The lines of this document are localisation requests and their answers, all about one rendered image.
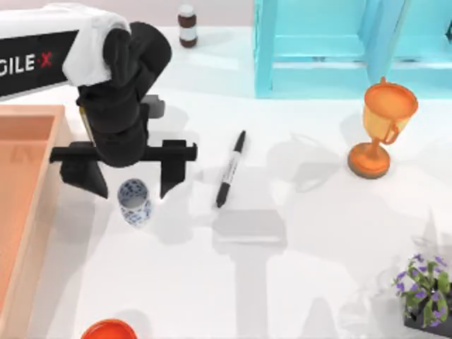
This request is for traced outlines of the blue and white cup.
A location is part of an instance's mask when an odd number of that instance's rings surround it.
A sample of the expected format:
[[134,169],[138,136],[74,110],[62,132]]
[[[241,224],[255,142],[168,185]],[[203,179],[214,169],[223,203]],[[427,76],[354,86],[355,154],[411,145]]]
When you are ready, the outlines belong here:
[[118,188],[117,200],[121,214],[128,224],[141,227],[149,221],[150,195],[148,187],[142,180],[133,178],[123,182]]

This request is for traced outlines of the orange red bowl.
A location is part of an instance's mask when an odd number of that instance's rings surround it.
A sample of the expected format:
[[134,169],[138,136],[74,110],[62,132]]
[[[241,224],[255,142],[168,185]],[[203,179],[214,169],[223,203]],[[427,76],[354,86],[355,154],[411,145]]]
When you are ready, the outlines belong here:
[[105,319],[91,325],[81,339],[138,339],[130,325],[119,319]]

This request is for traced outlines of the brown bottle with white label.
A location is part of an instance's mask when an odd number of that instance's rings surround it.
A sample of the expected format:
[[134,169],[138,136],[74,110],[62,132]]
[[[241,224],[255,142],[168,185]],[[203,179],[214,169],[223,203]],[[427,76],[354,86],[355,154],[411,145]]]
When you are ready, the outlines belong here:
[[198,42],[197,16],[194,7],[182,4],[178,10],[179,42],[184,48],[195,47]]

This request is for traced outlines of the light blue rack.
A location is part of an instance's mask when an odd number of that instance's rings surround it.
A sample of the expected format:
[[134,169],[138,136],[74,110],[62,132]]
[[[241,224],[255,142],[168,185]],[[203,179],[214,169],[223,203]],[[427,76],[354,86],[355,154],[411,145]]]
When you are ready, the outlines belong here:
[[452,0],[254,0],[253,45],[257,97],[452,100]]

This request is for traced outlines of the potted plant with purple flowers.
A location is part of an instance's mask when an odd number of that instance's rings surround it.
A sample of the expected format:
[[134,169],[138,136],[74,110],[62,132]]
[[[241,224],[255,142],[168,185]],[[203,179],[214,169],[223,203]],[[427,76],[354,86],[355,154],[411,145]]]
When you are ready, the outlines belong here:
[[415,254],[392,286],[407,321],[429,330],[452,324],[452,271],[442,257]]

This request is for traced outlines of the orange trophy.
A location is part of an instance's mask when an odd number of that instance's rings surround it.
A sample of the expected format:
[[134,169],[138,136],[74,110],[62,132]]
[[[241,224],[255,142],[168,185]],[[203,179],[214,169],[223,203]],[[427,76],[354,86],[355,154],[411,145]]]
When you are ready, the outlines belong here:
[[386,145],[393,144],[418,110],[415,94],[386,80],[370,86],[364,94],[363,126],[370,142],[354,145],[347,157],[349,168],[359,177],[378,179],[390,168]]

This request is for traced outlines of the shallow salmon-coloured box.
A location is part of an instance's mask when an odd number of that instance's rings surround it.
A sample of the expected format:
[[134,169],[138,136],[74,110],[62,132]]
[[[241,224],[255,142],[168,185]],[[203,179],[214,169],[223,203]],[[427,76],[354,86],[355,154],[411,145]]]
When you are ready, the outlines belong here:
[[62,105],[0,105],[0,339],[26,339],[71,140]]

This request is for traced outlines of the black marker pen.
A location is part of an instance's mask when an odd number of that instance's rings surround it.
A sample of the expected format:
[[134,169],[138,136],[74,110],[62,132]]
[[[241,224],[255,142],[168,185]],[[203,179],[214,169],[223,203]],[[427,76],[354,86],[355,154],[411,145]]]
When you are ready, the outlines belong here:
[[246,131],[242,131],[234,145],[232,157],[226,167],[224,175],[222,176],[220,188],[218,190],[215,200],[216,206],[218,208],[221,208],[227,200],[227,196],[232,184],[232,179],[236,172],[237,165],[243,151],[245,140],[246,140]]

